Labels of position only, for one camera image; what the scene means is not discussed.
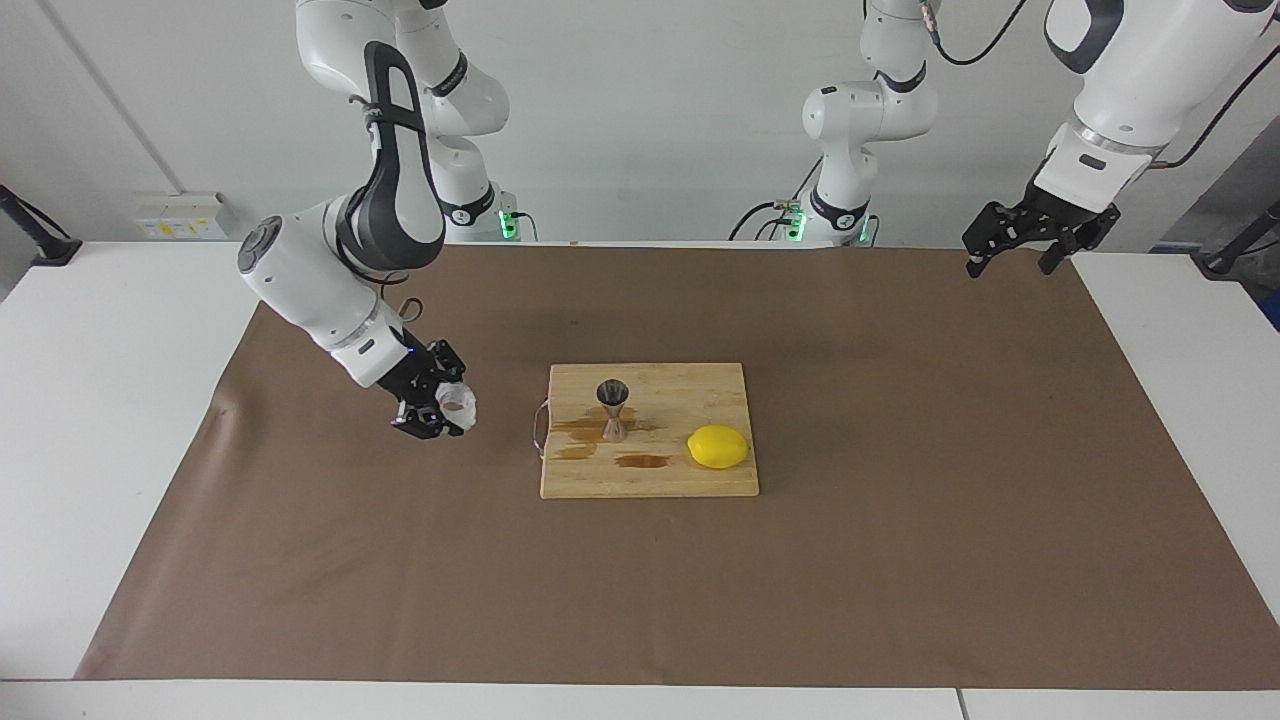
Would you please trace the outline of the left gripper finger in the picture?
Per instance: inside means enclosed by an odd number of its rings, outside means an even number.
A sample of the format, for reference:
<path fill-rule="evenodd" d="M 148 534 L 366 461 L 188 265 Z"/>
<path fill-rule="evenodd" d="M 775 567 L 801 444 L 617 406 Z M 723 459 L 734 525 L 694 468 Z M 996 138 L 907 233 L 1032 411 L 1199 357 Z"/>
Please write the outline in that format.
<path fill-rule="evenodd" d="M 1051 222 L 1047 232 L 1052 242 L 1038 260 L 1041 273 L 1051 275 L 1071 255 L 1097 249 L 1120 217 L 1120 209 L 1108 205 L 1102 213 L 1084 220 Z"/>
<path fill-rule="evenodd" d="M 1000 202 L 992 201 L 982 208 L 963 233 L 970 278 L 979 278 L 995 258 L 1019 246 L 1014 227 L 1016 219 L 1018 214 Z"/>

